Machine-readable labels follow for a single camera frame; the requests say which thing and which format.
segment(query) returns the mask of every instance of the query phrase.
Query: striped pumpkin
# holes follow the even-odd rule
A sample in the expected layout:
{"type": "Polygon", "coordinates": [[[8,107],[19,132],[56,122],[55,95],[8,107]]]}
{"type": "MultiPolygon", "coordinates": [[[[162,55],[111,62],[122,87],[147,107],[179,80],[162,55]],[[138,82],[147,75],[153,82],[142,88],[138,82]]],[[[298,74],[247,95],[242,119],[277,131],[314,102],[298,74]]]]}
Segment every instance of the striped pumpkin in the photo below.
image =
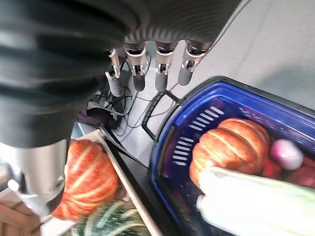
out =
{"type": "Polygon", "coordinates": [[[67,236],[150,236],[132,203],[112,201],[82,218],[67,236]]]}
{"type": "Polygon", "coordinates": [[[200,173],[211,166],[257,174],[268,157],[269,143],[262,126],[246,119],[226,119],[203,134],[193,148],[190,178],[199,186],[200,173]]]}
{"type": "Polygon", "coordinates": [[[97,143],[73,141],[64,169],[63,198],[52,215],[77,221],[103,202],[111,201],[118,187],[118,176],[106,153],[97,143]]]}

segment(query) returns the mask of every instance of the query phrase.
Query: red vegetable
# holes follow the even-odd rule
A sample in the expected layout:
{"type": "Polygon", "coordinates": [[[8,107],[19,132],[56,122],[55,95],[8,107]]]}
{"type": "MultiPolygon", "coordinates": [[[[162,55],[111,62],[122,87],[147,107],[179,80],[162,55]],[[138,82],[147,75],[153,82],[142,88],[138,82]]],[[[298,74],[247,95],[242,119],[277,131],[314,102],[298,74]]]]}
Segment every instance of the red vegetable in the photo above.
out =
{"type": "Polygon", "coordinates": [[[315,168],[301,167],[295,170],[286,181],[311,188],[315,188],[315,168]]]}
{"type": "Polygon", "coordinates": [[[280,180],[282,179],[282,168],[272,160],[267,159],[262,176],[280,180]]]}
{"type": "Polygon", "coordinates": [[[308,158],[307,156],[304,156],[302,165],[315,168],[315,161],[310,159],[310,158],[308,158]]]}
{"type": "Polygon", "coordinates": [[[293,171],[301,167],[303,153],[290,140],[280,139],[274,141],[270,150],[270,157],[282,168],[293,171]]]}

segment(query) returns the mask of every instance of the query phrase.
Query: green squash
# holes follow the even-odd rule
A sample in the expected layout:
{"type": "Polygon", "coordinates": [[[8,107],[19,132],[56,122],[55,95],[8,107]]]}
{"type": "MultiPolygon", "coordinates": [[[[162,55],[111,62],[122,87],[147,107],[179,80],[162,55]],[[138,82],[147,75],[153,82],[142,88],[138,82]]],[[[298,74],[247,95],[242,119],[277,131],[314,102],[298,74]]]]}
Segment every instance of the green squash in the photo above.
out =
{"type": "Polygon", "coordinates": [[[135,206],[124,201],[100,207],[70,232],[70,236],[150,236],[135,206]]]}

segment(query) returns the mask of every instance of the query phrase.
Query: wooden crate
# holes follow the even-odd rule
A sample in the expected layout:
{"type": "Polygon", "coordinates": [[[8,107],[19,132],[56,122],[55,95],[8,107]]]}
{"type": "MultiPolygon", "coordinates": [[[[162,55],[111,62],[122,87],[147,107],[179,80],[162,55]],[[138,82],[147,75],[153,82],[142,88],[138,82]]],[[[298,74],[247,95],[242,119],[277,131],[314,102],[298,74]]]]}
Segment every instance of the wooden crate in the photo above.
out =
{"type": "Polygon", "coordinates": [[[9,188],[0,192],[0,236],[39,236],[41,224],[9,188]]]}

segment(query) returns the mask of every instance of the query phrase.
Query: gray fingertip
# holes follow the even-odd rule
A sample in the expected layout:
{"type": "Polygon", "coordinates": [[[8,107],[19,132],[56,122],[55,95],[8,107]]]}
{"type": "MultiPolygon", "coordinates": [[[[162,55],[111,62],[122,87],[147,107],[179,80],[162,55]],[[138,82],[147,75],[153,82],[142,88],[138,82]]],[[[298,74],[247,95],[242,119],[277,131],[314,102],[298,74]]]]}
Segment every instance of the gray fingertip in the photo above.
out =
{"type": "Polygon", "coordinates": [[[141,76],[141,75],[136,75],[133,77],[133,85],[134,85],[134,88],[138,91],[138,92],[141,92],[144,90],[144,87],[145,87],[145,80],[144,80],[144,76],[141,76]]]}
{"type": "Polygon", "coordinates": [[[121,97],[124,94],[124,86],[120,78],[108,80],[110,91],[115,97],[121,97]]]}
{"type": "Polygon", "coordinates": [[[189,70],[181,69],[178,75],[178,83],[181,86],[186,86],[191,81],[191,77],[192,77],[192,72],[190,72],[189,70]]]}
{"type": "Polygon", "coordinates": [[[163,73],[157,73],[156,74],[156,89],[159,92],[163,92],[166,90],[167,87],[167,75],[164,75],[163,73]]]}

